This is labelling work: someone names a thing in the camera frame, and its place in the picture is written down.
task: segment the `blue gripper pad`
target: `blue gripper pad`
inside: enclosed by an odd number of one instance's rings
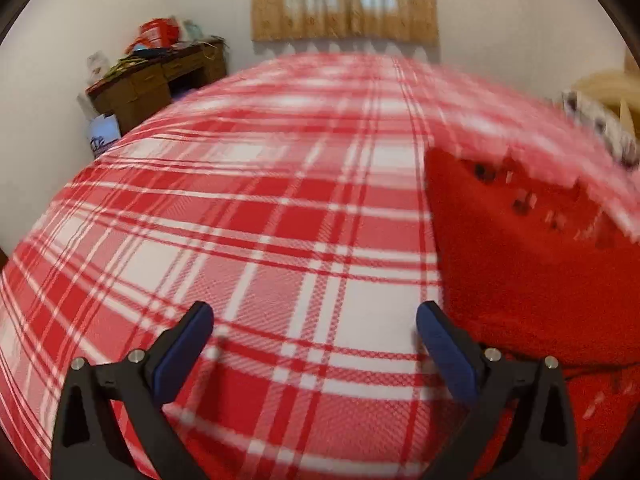
[[[478,377],[474,366],[454,339],[457,329],[433,301],[418,307],[415,322],[418,334],[454,400],[467,406],[473,405],[479,394]]]
[[[156,403],[174,402],[212,332],[213,310],[207,303],[197,301],[177,326],[158,338],[156,344],[160,345],[161,356],[149,381]]]

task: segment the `patterned pillowcase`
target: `patterned pillowcase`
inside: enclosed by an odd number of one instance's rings
[[[581,92],[567,90],[559,103],[576,124],[586,126],[602,139],[611,156],[625,168],[640,164],[640,146],[636,137],[626,131],[620,120],[601,103]]]

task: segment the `wooden desk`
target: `wooden desk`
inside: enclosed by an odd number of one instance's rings
[[[126,134],[171,104],[172,94],[200,88],[226,76],[224,44],[194,44],[174,53],[138,64],[87,95],[99,114],[115,115]]]

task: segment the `red plaid blanket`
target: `red plaid blanket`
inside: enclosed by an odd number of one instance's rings
[[[212,478],[416,478],[463,414],[415,335],[440,299],[424,152],[638,193],[546,104],[405,59],[302,55],[172,105],[83,170],[0,283],[0,424],[48,477],[71,359],[147,348],[194,300],[212,339],[165,413]],[[135,459],[153,474],[124,410]]]

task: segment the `red fleece blanket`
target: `red fleece blanket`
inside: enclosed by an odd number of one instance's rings
[[[493,166],[438,149],[425,164],[448,315],[477,341],[560,360],[589,478],[640,400],[640,248],[580,183],[562,188],[510,158]]]

